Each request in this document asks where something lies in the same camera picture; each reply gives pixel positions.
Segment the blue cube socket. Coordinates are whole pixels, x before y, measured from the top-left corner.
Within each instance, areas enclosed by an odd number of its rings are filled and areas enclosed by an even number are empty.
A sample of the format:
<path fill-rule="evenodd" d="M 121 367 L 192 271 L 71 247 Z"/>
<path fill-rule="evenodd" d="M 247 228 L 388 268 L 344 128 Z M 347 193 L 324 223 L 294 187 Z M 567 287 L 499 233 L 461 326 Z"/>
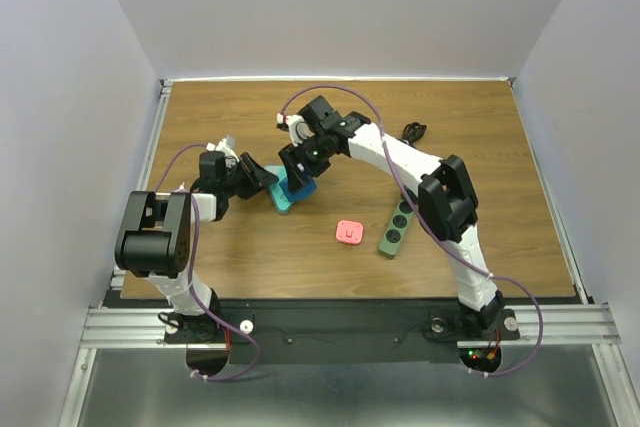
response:
<path fill-rule="evenodd" d="M 279 181 L 279 187 L 281 189 L 284 198 L 290 203 L 296 203 L 300 201 L 304 201 L 308 199 L 317 189 L 317 184 L 313 179 L 310 179 L 309 182 L 303 187 L 294 190 L 289 185 L 289 180 L 287 177 L 284 177 Z"/>

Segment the teal triangular power strip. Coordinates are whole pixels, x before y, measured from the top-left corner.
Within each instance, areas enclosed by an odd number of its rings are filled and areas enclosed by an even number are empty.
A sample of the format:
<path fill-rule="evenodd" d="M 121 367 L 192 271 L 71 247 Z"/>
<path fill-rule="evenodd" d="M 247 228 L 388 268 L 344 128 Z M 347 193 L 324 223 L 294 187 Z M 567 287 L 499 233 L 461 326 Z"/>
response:
<path fill-rule="evenodd" d="M 291 208 L 293 207 L 293 205 L 295 203 L 290 203 L 288 202 L 285 198 L 284 195 L 281 192 L 281 189 L 279 187 L 279 181 L 282 180 L 284 177 L 287 177 L 286 174 L 286 169 L 283 166 L 280 165 L 267 165 L 265 167 L 265 169 L 273 174 L 276 174 L 278 176 L 278 183 L 277 184 L 273 184 L 268 188 L 269 194 L 271 196 L 271 199 L 273 201 L 274 207 L 276 209 L 276 211 L 279 214 L 286 214 L 287 212 L 289 212 L 291 210 Z"/>

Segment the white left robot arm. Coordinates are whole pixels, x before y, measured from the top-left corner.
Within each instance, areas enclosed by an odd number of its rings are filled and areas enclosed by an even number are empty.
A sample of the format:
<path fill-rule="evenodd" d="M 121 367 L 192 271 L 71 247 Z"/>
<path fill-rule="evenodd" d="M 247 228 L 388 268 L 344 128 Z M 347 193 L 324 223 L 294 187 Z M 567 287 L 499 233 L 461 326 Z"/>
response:
<path fill-rule="evenodd" d="M 222 220 L 232 198 L 248 200 L 278 181 L 234 145 L 229 136 L 205 145 L 189 188 L 131 192 L 115 244 L 116 265 L 154 285 L 202 341 L 221 333 L 223 318 L 215 291 L 195 274 L 199 227 Z"/>

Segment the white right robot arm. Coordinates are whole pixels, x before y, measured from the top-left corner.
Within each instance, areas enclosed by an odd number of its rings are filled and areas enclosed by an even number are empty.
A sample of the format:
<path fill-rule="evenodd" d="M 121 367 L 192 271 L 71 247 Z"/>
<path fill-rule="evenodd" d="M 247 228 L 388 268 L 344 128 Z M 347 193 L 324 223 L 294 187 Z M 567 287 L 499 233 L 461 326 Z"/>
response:
<path fill-rule="evenodd" d="M 463 331 L 482 337 L 495 328 L 505 302 L 479 245 L 479 202 L 461 158 L 421 152 L 386 134 L 381 122 L 357 112 L 341 115 L 322 96 L 295 115 L 279 112 L 276 122 L 290 137 L 279 152 L 290 193 L 310 185 L 338 154 L 391 175 L 416 219 L 448 256 Z"/>

